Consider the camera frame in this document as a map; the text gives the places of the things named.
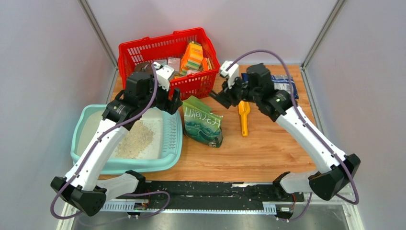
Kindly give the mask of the green litter bag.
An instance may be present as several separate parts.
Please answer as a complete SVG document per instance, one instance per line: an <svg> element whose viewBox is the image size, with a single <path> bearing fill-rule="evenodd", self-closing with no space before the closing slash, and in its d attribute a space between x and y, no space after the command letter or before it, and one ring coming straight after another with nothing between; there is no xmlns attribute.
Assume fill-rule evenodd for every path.
<svg viewBox="0 0 406 230"><path fill-rule="evenodd" d="M218 148L223 142L223 117L212 113L207 106L195 96L182 102L184 128L186 136L207 146Z"/></svg>

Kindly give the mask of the yellow plastic scoop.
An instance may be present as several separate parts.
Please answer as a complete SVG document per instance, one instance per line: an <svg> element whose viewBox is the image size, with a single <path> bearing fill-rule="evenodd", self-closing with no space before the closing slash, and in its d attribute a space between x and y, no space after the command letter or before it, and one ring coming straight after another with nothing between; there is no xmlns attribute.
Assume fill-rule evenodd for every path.
<svg viewBox="0 0 406 230"><path fill-rule="evenodd" d="M238 104L238 113L240 116L241 134L243 137L248 136L248 115L251 112L251 108L248 102L241 101Z"/></svg>

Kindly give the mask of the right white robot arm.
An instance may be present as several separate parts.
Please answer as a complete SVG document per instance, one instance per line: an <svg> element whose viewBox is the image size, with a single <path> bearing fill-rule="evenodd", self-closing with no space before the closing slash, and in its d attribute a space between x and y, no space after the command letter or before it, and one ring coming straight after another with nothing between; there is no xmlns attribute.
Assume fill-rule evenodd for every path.
<svg viewBox="0 0 406 230"><path fill-rule="evenodd" d="M315 171L285 172L273 183L273 194L280 201L296 192L310 192L329 201L353 181L361 163L356 154L346 154L329 141L304 114L297 101L286 90L274 87L271 72L264 64L247 68L247 80L239 73L238 64L225 61L219 75L225 79L219 93L210 96L225 108L241 101L255 103L258 109L286 130L311 157Z"/></svg>

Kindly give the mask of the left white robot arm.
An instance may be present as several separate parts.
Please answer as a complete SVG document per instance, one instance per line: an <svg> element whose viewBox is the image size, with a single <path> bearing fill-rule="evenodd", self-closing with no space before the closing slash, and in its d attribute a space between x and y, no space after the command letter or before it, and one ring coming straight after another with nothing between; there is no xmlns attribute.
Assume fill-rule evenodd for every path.
<svg viewBox="0 0 406 230"><path fill-rule="evenodd" d="M99 175L114 149L131 130L134 123L149 109L174 114L182 105L180 89L175 88L169 97L169 82L156 73L134 72L126 80L126 88L106 105L95 135L84 153L63 177L56 176L51 187L56 196L50 212L57 219L68 219L54 210L58 198L78 209L79 214L94 216L105 202L119 196L131 195L140 199L146 194L144 176L128 170L122 175L99 180Z"/></svg>

